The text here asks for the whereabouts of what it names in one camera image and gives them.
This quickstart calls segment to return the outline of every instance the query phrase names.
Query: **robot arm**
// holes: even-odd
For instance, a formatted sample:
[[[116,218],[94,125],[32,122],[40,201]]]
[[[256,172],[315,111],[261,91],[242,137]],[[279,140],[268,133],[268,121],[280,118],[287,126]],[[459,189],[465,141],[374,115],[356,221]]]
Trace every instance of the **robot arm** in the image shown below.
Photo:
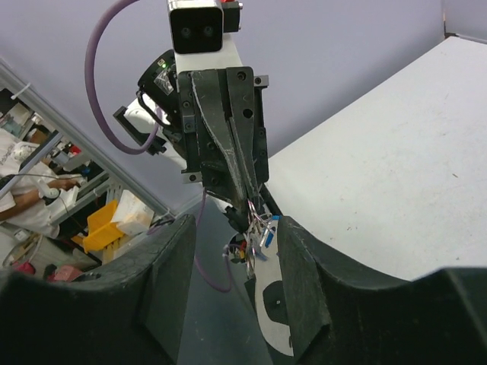
[[[269,178],[262,108],[268,78],[242,66],[229,34],[239,28],[238,2],[168,0],[168,6],[174,50],[142,75],[138,105],[123,118],[144,133],[159,123],[160,152],[184,168],[185,183],[201,183],[224,202],[219,206],[232,227],[244,232],[249,203],[263,213],[260,190]]]

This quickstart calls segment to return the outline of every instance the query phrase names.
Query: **white shirt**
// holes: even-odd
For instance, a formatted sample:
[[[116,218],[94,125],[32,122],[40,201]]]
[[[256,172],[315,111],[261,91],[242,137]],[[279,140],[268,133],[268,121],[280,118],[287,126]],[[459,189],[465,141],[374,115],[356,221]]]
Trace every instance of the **white shirt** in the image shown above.
[[[21,162],[14,159],[12,155],[12,151],[18,142],[20,142],[20,140],[4,129],[0,129],[0,177],[17,174],[19,172]],[[0,211],[6,211],[15,206],[14,196],[22,195],[37,189],[32,179],[43,179],[46,183],[49,183],[56,178],[54,172],[44,163],[38,163],[29,173],[52,176],[52,178],[37,176],[22,177],[22,179],[11,188],[10,192],[0,199]],[[56,238],[59,234],[59,226],[49,224],[50,212],[43,200],[6,221],[17,227],[41,233],[51,238]]]

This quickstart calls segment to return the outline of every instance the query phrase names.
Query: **white wall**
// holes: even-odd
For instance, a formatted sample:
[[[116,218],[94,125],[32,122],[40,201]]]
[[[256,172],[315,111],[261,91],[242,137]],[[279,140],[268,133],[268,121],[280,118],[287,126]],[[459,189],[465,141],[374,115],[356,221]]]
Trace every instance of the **white wall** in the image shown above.
[[[444,0],[447,32],[487,42],[486,0]]]
[[[165,161],[130,157],[110,146],[88,106],[84,51],[96,20],[112,2],[9,1],[2,7],[2,57],[80,133],[176,207],[198,189],[181,186],[179,170]],[[165,4],[132,5],[104,35],[96,76],[107,116],[133,100],[138,77],[170,48]],[[264,110],[271,153],[438,44],[441,14],[441,0],[246,0],[237,45],[246,65],[270,75]]]

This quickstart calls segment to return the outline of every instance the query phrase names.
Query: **person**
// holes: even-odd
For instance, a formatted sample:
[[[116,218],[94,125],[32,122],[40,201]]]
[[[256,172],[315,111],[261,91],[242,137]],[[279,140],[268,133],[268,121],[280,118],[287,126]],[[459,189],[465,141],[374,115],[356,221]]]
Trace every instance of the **person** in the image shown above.
[[[18,174],[21,162],[14,158],[12,152],[19,141],[7,131],[0,129],[0,178]],[[3,198],[0,198],[0,222],[6,221],[49,238],[62,237],[64,233],[61,227],[50,224],[49,210],[45,201],[39,197],[33,179],[42,179],[48,187],[66,191],[77,186],[77,180],[59,179],[42,162],[36,164],[29,174],[38,176],[23,176]]]

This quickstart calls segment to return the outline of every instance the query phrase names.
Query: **metal pole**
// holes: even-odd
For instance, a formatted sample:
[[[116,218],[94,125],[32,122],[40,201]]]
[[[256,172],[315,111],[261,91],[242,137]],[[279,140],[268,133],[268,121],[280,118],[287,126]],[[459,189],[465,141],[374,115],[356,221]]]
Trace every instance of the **metal pole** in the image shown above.
[[[10,189],[22,179],[22,174],[29,173],[29,171],[37,163],[39,163],[39,161],[41,161],[44,156],[46,156],[59,143],[59,141],[61,141],[61,138],[62,134],[58,133],[41,149],[35,150],[35,155],[32,157],[32,159],[19,170],[18,175],[14,176],[14,178],[7,182],[7,184],[5,184],[5,186],[0,190],[0,199],[3,198],[5,194],[7,194]]]

